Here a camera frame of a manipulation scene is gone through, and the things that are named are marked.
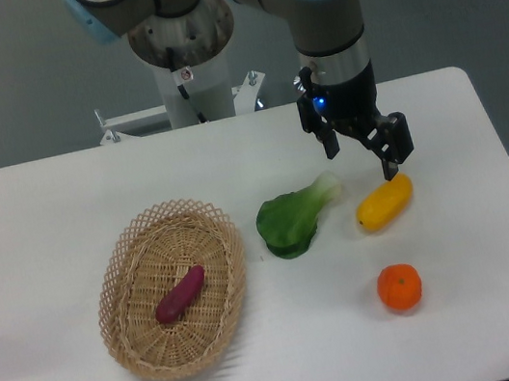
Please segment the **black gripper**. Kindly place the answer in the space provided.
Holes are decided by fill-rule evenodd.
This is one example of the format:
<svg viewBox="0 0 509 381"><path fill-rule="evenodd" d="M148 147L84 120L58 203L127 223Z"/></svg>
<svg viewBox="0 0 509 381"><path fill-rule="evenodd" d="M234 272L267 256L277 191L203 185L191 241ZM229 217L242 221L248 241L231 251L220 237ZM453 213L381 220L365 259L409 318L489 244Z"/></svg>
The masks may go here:
<svg viewBox="0 0 509 381"><path fill-rule="evenodd" d="M372 63L339 84L317 84L312 75L308 67L299 71L305 92L296 102L303 130L314 134L328 159L339 153L335 131L360 140L381 160L385 180L393 180L415 145L402 112L379 113Z"/></svg>

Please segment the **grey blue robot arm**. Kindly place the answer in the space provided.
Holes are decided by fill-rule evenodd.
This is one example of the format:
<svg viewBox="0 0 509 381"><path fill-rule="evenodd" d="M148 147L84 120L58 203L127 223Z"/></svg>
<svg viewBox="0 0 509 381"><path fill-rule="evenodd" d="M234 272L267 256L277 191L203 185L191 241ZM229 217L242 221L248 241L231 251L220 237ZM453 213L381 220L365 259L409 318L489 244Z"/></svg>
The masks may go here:
<svg viewBox="0 0 509 381"><path fill-rule="evenodd" d="M334 157L338 136L374 152L386 180L413 150L402 113L376 107L373 66L360 0L65 0L99 42L126 39L153 70L172 127L230 117L234 110L223 53L233 4L283 19L300 61L301 126Z"/></svg>

